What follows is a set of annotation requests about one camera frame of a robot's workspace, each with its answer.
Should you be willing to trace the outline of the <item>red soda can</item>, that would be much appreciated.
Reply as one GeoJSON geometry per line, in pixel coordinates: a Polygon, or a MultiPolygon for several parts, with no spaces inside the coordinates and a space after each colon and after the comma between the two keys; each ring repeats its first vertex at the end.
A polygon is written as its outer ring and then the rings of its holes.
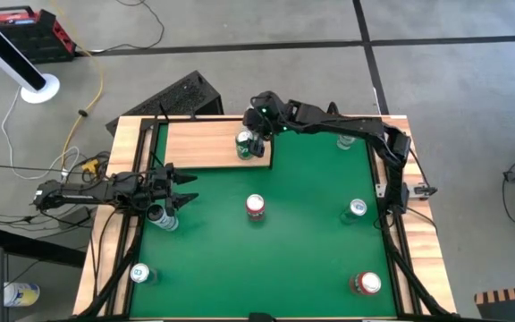
{"type": "Polygon", "coordinates": [[[265,218],[266,203],[261,195],[249,195],[245,202],[245,208],[249,220],[261,221],[265,218]]]}
{"type": "Polygon", "coordinates": [[[353,275],[349,280],[349,286],[353,292],[374,295],[381,290],[382,282],[378,274],[364,271],[353,275]]]}

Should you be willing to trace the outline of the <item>blue silver Red Bull can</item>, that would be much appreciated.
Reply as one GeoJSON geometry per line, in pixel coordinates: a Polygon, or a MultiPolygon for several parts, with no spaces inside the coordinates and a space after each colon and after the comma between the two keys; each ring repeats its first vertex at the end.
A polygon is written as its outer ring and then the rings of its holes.
{"type": "Polygon", "coordinates": [[[367,204],[363,199],[353,199],[340,214],[340,220],[351,225],[367,213],[367,204]]]}
{"type": "Polygon", "coordinates": [[[154,284],[157,272],[144,263],[137,263],[130,269],[130,279],[136,284],[154,284]]]}

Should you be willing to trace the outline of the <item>black perforated computer case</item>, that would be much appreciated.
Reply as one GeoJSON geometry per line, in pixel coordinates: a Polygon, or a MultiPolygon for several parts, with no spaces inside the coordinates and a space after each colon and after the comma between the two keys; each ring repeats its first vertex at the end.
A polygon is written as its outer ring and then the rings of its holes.
{"type": "Polygon", "coordinates": [[[182,77],[147,98],[122,116],[131,115],[218,115],[224,114],[220,93],[199,72],[182,77]]]}

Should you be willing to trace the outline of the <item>white black standing tower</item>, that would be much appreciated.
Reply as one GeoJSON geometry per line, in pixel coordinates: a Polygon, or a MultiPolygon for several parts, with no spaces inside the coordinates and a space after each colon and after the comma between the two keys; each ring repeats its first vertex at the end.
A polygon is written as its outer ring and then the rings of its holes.
{"type": "Polygon", "coordinates": [[[60,81],[53,74],[41,73],[1,31],[0,68],[19,84],[19,94],[27,103],[47,102],[60,89],[60,81]]]}

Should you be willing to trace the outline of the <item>wooden tray board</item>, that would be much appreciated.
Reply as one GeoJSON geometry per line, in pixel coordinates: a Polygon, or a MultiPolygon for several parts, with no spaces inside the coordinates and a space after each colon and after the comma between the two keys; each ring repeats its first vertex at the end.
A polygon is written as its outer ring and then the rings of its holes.
{"type": "Polygon", "coordinates": [[[241,130],[240,115],[161,116],[154,120],[149,150],[163,163],[182,169],[270,167],[270,143],[262,157],[237,156],[234,137],[241,130]]]}

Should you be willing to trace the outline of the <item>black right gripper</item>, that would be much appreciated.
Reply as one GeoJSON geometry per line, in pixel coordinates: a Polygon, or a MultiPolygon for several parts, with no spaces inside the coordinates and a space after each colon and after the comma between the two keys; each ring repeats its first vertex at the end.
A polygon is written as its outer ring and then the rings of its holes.
{"type": "Polygon", "coordinates": [[[250,99],[250,107],[244,112],[242,124],[253,131],[249,141],[249,153],[263,157],[265,141],[259,134],[278,134],[290,129],[290,106],[273,91],[264,91],[250,99]]]}

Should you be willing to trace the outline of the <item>red black toolbox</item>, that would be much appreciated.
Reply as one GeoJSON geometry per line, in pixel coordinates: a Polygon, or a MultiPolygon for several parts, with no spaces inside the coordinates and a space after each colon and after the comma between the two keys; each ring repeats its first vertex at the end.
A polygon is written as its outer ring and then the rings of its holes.
{"type": "Polygon", "coordinates": [[[28,5],[0,7],[0,31],[33,64],[71,62],[76,44],[56,16],[28,5]]]}

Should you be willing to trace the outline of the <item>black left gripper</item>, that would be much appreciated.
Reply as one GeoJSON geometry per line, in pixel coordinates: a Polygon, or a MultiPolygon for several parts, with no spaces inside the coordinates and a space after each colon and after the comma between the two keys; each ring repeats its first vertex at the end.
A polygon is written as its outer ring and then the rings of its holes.
{"type": "MultiPolygon", "coordinates": [[[[194,174],[186,174],[177,169],[173,163],[167,163],[164,168],[153,168],[139,173],[137,188],[137,209],[145,210],[152,202],[165,196],[166,186],[184,184],[196,181],[194,174]]],[[[178,209],[198,197],[198,193],[173,193],[165,199],[165,211],[168,216],[174,217],[178,209]]]]}

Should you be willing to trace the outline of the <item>black orange striped box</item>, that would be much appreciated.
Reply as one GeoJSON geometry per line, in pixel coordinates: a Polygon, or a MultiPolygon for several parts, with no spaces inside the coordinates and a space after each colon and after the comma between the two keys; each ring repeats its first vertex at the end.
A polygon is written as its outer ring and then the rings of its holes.
{"type": "Polygon", "coordinates": [[[515,288],[478,292],[474,302],[483,319],[515,322],[515,288]]]}

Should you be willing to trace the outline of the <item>white yellow wipes canister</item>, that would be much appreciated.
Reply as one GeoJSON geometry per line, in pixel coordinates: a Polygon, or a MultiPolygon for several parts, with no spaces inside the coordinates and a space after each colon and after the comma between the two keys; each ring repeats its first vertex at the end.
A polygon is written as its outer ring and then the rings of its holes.
{"type": "Polygon", "coordinates": [[[6,308],[28,307],[39,298],[40,288],[31,283],[4,283],[4,306],[6,308]]]}

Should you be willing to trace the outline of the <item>green table mat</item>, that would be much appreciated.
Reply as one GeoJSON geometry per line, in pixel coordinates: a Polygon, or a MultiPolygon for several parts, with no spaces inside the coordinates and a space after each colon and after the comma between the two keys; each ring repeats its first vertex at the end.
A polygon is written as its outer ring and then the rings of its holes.
{"type": "Polygon", "coordinates": [[[178,211],[167,232],[146,223],[139,259],[157,272],[138,284],[134,318],[392,317],[393,287],[381,232],[367,146],[339,149],[330,133],[286,132],[272,166],[197,169],[178,187],[198,197],[178,211]],[[251,221],[245,202],[259,194],[265,218],[251,221]],[[367,213],[351,225],[340,214],[353,199],[367,213]],[[379,275],[374,295],[353,292],[360,272],[379,275]]]}

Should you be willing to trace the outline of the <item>green Sprite soda can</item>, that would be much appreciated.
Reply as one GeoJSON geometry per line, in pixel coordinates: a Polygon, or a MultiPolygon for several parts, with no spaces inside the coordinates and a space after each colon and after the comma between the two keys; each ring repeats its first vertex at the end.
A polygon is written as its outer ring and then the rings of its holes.
{"type": "Polygon", "coordinates": [[[249,130],[240,131],[235,137],[236,153],[239,159],[248,160],[253,158],[249,152],[249,144],[253,141],[253,134],[249,130]]]}

